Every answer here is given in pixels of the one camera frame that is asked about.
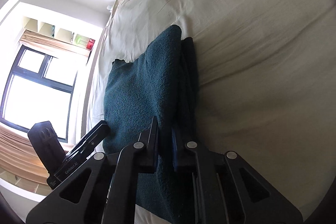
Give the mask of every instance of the bed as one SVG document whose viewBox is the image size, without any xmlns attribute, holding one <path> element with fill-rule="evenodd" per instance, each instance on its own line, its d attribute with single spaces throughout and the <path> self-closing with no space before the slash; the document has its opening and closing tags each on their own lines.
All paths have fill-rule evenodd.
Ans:
<svg viewBox="0 0 336 224">
<path fill-rule="evenodd" d="M 112 62 L 134 61 L 164 29 L 193 37 L 199 138 L 238 152 L 303 214 L 336 175 L 336 0 L 118 0 L 95 67 L 91 129 Z M 137 207 L 136 223 L 167 223 Z"/>
</svg>

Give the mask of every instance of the mattress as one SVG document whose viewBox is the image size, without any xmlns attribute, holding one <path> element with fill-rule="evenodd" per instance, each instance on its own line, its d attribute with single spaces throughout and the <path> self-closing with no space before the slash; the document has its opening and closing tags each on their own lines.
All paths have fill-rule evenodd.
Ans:
<svg viewBox="0 0 336 224">
<path fill-rule="evenodd" d="M 307 218 L 336 175 L 335 4 L 123 0 L 95 67 L 88 129 L 104 118 L 112 62 L 132 62 L 177 24 L 196 47 L 199 138 L 212 151 L 239 153 Z"/>
</svg>

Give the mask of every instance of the beige curtain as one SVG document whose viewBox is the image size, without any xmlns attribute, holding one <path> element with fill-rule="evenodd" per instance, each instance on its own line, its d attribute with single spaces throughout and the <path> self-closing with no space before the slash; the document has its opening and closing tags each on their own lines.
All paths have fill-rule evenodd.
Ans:
<svg viewBox="0 0 336 224">
<path fill-rule="evenodd" d="M 28 30 L 25 30 L 23 33 L 20 42 L 36 51 L 43 52 L 60 59 L 65 58 L 67 60 L 82 61 L 86 63 L 90 54 L 90 51 L 85 48 L 65 43 Z"/>
<path fill-rule="evenodd" d="M 73 145 L 63 144 L 64 150 Z M 16 134 L 0 123 L 0 166 L 5 170 L 38 183 L 47 184 L 49 176 L 28 138 Z"/>
</svg>

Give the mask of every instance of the floor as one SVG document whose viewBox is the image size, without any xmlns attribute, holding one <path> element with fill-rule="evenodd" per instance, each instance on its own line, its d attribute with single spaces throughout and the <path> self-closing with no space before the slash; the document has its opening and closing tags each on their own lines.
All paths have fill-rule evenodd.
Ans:
<svg viewBox="0 0 336 224">
<path fill-rule="evenodd" d="M 48 185 L 21 178 L 0 167 L 0 178 L 32 193 L 47 196 L 52 190 Z"/>
</svg>

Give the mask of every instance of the shelf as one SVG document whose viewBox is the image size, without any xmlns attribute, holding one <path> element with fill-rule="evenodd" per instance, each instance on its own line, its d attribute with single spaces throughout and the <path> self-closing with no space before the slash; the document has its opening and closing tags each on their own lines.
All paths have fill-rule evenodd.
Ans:
<svg viewBox="0 0 336 224">
<path fill-rule="evenodd" d="M 38 33 L 43 34 L 47 37 L 53 37 L 53 25 L 48 24 L 48 23 L 43 23 L 40 31 L 38 31 Z"/>
<path fill-rule="evenodd" d="M 58 26 L 54 26 L 52 24 L 29 17 L 23 17 L 22 24 L 23 28 L 26 30 L 45 35 L 47 37 L 55 38 L 56 40 L 73 44 L 74 46 L 84 48 L 85 50 L 90 51 L 86 48 L 90 38 L 80 35 L 78 33 L 74 34 L 74 32 L 72 31 L 62 29 Z"/>
<path fill-rule="evenodd" d="M 32 32 L 37 32 L 37 20 L 29 17 L 23 17 L 23 28 Z"/>
<path fill-rule="evenodd" d="M 66 42 L 66 43 L 71 43 L 73 34 L 71 31 L 62 29 L 62 28 L 57 28 L 55 29 L 55 39 Z"/>
</svg>

